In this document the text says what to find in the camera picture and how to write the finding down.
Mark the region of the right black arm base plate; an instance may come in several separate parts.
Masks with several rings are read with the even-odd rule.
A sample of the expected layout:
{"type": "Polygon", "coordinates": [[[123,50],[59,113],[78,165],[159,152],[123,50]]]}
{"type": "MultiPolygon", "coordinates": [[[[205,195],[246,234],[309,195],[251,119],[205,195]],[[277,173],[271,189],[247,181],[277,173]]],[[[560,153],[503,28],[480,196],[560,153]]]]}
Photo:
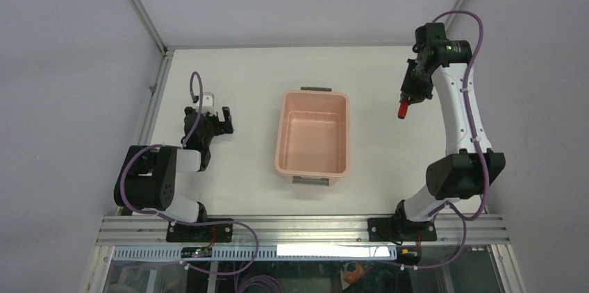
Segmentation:
{"type": "Polygon", "coordinates": [[[434,242],[438,239],[431,221],[408,221],[393,217],[372,217],[367,220],[371,242],[434,242]]]}

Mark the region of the red black screwdriver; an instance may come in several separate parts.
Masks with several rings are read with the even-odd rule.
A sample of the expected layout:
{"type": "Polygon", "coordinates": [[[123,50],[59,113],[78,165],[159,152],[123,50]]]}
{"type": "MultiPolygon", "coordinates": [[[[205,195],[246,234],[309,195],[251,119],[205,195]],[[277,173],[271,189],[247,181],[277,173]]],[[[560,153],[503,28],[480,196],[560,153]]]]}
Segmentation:
{"type": "Polygon", "coordinates": [[[405,119],[408,113],[408,107],[410,105],[410,99],[404,99],[399,104],[399,109],[397,111],[397,117],[399,119],[405,119]]]}

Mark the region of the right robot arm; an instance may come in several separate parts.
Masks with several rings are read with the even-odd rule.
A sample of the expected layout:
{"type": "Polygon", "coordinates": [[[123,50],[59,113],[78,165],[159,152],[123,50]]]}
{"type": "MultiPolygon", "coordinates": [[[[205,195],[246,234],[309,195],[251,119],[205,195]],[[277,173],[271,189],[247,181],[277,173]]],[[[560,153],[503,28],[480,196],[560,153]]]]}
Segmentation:
{"type": "Polygon", "coordinates": [[[433,240],[433,217],[447,204],[483,196],[506,165],[485,134],[474,93],[470,43],[450,40],[442,23],[415,30],[414,59],[401,84],[398,118],[437,95],[445,127],[445,156],[431,163],[426,184],[400,201],[391,219],[395,239],[433,240]]]}

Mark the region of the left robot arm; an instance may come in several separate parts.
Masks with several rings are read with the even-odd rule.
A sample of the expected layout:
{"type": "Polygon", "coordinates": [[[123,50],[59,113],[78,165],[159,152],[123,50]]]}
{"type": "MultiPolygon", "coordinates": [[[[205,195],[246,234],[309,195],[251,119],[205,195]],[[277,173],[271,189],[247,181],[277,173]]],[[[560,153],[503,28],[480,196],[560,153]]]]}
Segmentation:
{"type": "Polygon", "coordinates": [[[146,151],[142,145],[128,149],[113,192],[115,203],[141,214],[163,215],[172,222],[183,222],[182,232],[193,242],[204,240],[209,232],[204,204],[188,199],[176,191],[178,173],[205,171],[211,159],[214,137],[232,134],[234,127],[228,106],[218,112],[197,114],[185,108],[184,131],[189,137],[186,147],[162,146],[146,151]]]}

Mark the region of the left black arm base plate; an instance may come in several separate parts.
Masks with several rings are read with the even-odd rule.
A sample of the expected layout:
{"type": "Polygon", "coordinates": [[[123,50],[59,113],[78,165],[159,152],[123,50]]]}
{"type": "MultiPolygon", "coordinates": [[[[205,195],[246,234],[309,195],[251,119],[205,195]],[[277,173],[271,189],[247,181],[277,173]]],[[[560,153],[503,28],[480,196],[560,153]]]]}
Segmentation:
{"type": "Polygon", "coordinates": [[[212,219],[205,226],[183,224],[168,225],[165,241],[169,243],[227,243],[233,239],[233,224],[230,218],[212,219]]]}

